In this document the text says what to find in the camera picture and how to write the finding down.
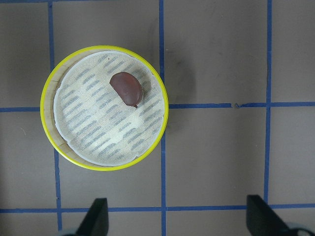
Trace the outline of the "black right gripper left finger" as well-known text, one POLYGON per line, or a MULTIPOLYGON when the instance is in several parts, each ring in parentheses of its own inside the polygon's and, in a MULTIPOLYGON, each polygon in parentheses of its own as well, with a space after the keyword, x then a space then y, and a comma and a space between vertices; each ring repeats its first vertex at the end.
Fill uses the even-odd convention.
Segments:
POLYGON ((108 234, 108 204, 106 198, 94 200, 76 230, 76 236, 106 236, 108 234))

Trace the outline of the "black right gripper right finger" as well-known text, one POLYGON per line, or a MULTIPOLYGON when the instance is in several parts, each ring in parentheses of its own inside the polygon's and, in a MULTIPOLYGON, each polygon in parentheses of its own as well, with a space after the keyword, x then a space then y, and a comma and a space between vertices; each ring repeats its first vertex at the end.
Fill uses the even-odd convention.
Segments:
POLYGON ((259 195, 247 195, 246 226, 252 236, 297 236, 259 195))

